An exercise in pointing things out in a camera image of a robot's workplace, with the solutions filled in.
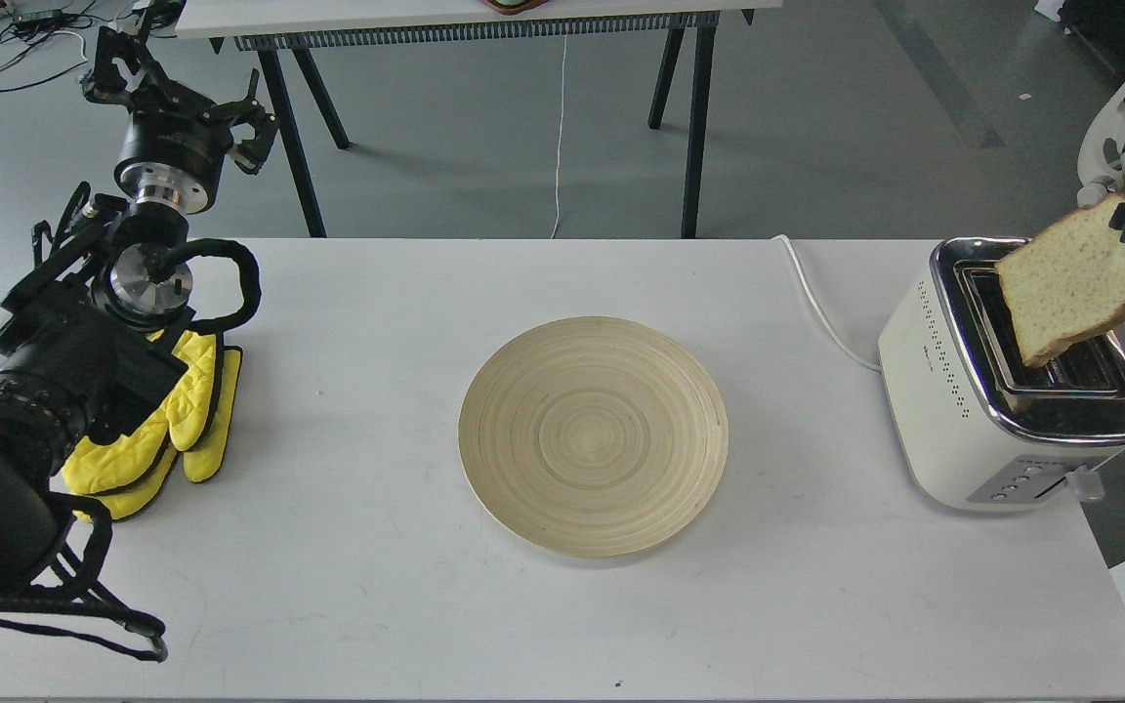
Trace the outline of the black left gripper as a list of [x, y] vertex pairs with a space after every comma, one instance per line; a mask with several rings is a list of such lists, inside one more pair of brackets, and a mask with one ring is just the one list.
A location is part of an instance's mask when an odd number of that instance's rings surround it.
[[184, 215], [212, 209], [225, 156], [255, 177], [273, 146], [278, 120], [259, 100], [260, 76], [253, 67], [245, 98], [197, 111], [191, 89], [166, 75], [142, 36], [100, 27], [82, 98], [129, 112], [112, 181], [130, 200], [169, 197]]

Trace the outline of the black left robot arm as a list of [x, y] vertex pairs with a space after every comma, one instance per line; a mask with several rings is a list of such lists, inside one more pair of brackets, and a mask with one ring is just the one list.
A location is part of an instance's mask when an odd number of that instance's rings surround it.
[[256, 98], [216, 103], [168, 76], [137, 31], [100, 28], [81, 89], [129, 115], [120, 195], [80, 186], [58, 228], [37, 223], [34, 269], [6, 294], [0, 328], [0, 628], [65, 629], [19, 615], [100, 618], [147, 648], [82, 641], [162, 663], [165, 627], [100, 583], [112, 517], [91, 497], [51, 489], [82, 440], [109, 445], [142, 429], [182, 385], [184, 333], [220, 335], [262, 301], [254, 254], [236, 241], [188, 236], [188, 217], [215, 202], [224, 161], [259, 173], [276, 117]]

